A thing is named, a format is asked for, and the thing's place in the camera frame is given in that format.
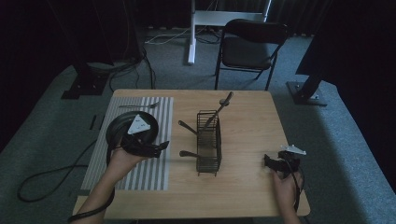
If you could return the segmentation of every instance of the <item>gray carpet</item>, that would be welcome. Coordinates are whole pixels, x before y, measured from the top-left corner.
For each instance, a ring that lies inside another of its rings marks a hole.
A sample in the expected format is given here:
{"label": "gray carpet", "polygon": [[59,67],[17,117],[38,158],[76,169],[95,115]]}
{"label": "gray carpet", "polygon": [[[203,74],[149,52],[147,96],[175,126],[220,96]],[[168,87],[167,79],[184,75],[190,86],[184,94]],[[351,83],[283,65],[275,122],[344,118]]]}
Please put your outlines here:
{"label": "gray carpet", "polygon": [[[180,30],[163,31],[178,33]],[[210,35],[201,38],[215,41]],[[269,92],[289,144],[307,151],[302,160],[306,176],[306,195],[311,205],[310,223],[396,223],[396,196],[367,147],[356,123],[340,99],[337,89],[322,82],[319,89],[328,105],[295,105],[287,81],[306,80],[295,70],[309,46],[310,38],[292,37],[279,53]],[[157,89],[213,90],[218,45],[198,42],[194,65],[187,65],[188,40],[178,38],[165,44],[147,44],[148,59],[156,74]],[[263,90],[267,73],[255,75],[223,73],[221,90]],[[65,223],[71,215],[79,187],[85,175],[77,168],[59,189],[36,203],[17,198],[17,189],[29,175],[72,164],[99,134],[92,117],[102,118],[111,97],[107,87],[101,96],[81,96],[61,100],[76,72],[64,70],[49,86],[34,111],[0,154],[0,223]],[[119,73],[111,81],[113,89],[149,89],[149,67],[142,62],[136,69]],[[88,164],[92,147],[79,164]],[[67,171],[45,175],[29,182],[22,191],[28,198],[51,190]],[[131,220],[106,223],[130,223]],[[155,223],[191,223],[191,220],[155,221]],[[194,220],[192,223],[282,223],[278,217],[254,217],[222,220]]]}

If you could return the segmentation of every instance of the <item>fork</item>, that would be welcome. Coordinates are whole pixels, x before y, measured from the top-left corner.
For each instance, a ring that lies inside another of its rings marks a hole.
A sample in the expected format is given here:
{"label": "fork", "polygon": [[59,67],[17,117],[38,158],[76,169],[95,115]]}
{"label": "fork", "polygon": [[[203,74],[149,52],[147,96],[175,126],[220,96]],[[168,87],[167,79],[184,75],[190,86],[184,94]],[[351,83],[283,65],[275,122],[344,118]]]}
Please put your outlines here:
{"label": "fork", "polygon": [[156,102],[151,105],[119,105],[119,108],[134,108],[134,107],[147,107],[147,108],[155,108],[160,102]]}

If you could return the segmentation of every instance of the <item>striped cloth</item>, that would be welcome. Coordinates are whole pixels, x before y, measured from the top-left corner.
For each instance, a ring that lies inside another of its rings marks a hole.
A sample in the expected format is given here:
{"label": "striped cloth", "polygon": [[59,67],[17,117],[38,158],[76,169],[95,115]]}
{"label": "striped cloth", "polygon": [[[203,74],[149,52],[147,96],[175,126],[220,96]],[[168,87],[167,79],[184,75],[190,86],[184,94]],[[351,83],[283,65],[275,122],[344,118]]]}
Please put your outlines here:
{"label": "striped cloth", "polygon": [[[106,116],[99,132],[99,137],[92,153],[91,161],[82,182],[81,190],[93,189],[106,169],[106,129],[117,116],[129,111],[144,111],[150,113],[159,125],[159,132],[153,142],[159,145],[170,141],[172,132],[173,97],[113,97],[110,100]],[[119,105],[150,105],[160,102],[155,108],[119,108]],[[160,158],[142,161],[117,185],[116,189],[125,190],[167,190],[169,176],[170,146],[164,150]]]}

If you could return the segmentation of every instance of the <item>wire basket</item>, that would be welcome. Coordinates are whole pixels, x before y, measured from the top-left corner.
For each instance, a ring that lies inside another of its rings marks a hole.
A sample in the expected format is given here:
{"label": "wire basket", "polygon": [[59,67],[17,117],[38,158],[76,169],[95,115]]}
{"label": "wire basket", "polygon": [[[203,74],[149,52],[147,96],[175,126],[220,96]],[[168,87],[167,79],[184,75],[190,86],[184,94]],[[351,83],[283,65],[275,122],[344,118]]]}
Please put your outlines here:
{"label": "wire basket", "polygon": [[197,114],[197,154],[196,170],[200,173],[212,173],[217,175],[221,164],[221,133],[219,116],[205,127],[216,110],[200,110]]}

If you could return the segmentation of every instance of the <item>chair backrest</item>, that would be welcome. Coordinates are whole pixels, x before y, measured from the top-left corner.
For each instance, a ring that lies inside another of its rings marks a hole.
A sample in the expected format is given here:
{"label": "chair backrest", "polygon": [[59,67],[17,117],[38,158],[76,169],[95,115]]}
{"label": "chair backrest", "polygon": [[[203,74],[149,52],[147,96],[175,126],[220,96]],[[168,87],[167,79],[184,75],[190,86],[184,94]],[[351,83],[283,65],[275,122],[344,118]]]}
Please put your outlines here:
{"label": "chair backrest", "polygon": [[285,24],[263,21],[235,19],[227,22],[223,29],[225,34],[237,35],[251,42],[283,45],[288,38]]}

